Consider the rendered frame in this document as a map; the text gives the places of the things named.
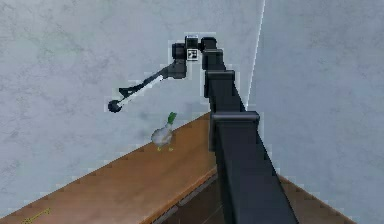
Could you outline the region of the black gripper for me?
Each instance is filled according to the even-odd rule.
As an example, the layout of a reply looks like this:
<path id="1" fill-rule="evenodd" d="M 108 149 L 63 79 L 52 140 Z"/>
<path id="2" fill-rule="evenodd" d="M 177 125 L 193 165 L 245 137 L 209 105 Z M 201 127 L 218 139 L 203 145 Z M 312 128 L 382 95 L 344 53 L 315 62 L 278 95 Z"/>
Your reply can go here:
<path id="1" fill-rule="evenodd" d="M 122 96 L 121 99 L 111 100 L 108 103 L 108 110 L 113 113 L 120 112 L 122 107 L 132 101 L 139 95 L 142 95 L 147 89 L 152 88 L 155 84 L 162 81 L 164 78 L 172 77 L 174 79 L 183 79 L 186 77 L 186 49 L 184 43 L 174 43 L 172 45 L 173 62 L 159 72 L 144 79 L 140 84 L 131 87 L 121 87 L 118 93 Z"/>

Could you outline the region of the grey duck with green head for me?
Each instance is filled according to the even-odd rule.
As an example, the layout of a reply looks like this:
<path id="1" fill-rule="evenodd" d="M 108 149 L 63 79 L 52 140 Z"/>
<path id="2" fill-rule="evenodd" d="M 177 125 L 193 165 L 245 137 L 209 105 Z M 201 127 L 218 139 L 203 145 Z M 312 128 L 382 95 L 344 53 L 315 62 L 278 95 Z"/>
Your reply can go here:
<path id="1" fill-rule="evenodd" d="M 152 142 L 157 146 L 157 150 L 160 151 L 163 146 L 169 145 L 173 137 L 173 123 L 177 114 L 171 112 L 168 115 L 167 123 L 159 129 L 156 129 L 151 135 Z"/>

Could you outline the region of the brown wooden chest of drawers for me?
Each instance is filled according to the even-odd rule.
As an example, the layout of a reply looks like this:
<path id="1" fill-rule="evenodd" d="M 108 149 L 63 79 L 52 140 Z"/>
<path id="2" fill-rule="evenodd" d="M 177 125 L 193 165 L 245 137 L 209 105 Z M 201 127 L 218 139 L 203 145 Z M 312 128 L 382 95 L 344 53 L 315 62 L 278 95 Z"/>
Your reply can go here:
<path id="1" fill-rule="evenodd" d="M 207 114 L 176 129 L 172 150 L 147 144 L 0 218 L 20 224 L 224 224 Z"/>

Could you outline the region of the thin yellow key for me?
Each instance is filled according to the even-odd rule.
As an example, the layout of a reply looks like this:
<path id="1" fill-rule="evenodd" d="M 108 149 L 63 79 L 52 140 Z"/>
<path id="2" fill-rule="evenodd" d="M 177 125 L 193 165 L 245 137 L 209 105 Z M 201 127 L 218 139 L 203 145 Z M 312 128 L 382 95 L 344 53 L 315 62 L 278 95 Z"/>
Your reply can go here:
<path id="1" fill-rule="evenodd" d="M 20 224 L 33 224 L 33 222 L 43 214 L 50 214 L 51 208 L 44 209 L 43 211 L 35 214 L 32 217 L 25 218 Z"/>

